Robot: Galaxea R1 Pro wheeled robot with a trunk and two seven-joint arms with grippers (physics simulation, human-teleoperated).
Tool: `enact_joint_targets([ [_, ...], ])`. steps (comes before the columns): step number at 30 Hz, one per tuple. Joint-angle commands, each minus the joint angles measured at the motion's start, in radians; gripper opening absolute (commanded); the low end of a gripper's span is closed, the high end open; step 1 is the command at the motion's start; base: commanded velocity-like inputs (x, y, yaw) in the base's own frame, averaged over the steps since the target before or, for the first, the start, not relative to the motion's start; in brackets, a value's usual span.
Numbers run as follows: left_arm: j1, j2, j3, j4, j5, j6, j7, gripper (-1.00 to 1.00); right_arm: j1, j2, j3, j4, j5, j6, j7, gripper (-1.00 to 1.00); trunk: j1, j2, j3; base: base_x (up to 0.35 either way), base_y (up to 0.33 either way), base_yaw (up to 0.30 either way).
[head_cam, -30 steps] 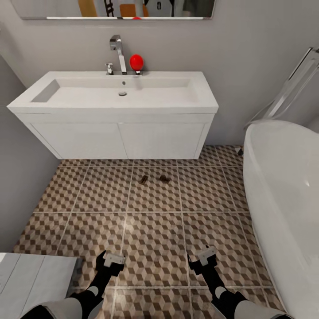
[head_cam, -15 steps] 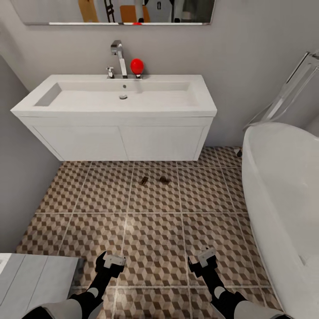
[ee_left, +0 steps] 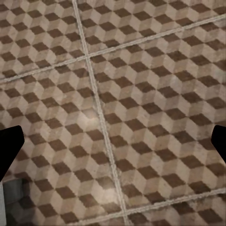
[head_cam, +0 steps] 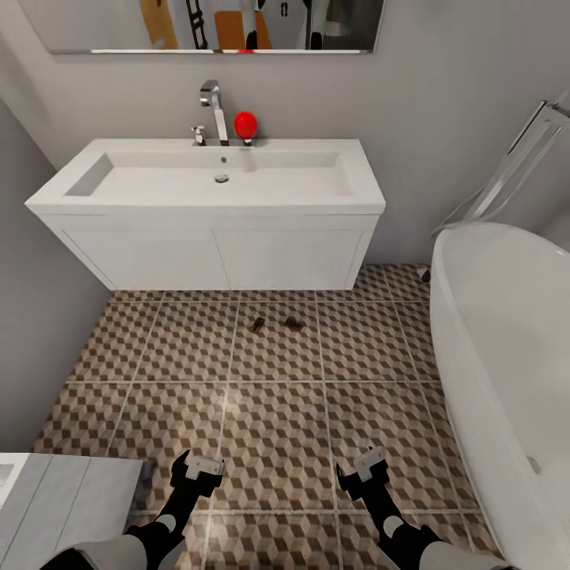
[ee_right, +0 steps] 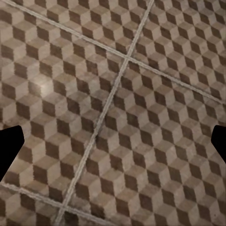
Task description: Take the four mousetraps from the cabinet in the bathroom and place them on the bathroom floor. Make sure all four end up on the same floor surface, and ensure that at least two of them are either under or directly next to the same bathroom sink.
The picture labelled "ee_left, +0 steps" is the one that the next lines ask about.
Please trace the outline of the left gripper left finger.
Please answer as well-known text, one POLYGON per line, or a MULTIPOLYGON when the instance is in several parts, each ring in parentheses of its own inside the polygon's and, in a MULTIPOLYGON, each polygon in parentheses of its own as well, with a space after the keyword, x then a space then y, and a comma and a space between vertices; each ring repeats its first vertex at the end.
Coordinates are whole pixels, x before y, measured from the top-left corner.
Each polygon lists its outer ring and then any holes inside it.
POLYGON ((20 125, 0 130, 0 181, 24 144, 24 134, 20 125))

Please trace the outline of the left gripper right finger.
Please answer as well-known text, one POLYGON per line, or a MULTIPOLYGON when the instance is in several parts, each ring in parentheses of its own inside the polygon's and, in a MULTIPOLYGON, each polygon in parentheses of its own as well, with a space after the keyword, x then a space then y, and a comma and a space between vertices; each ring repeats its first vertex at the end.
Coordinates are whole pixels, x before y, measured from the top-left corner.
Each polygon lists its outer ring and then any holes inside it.
POLYGON ((216 125, 212 132, 211 142, 226 163, 226 127, 216 125))

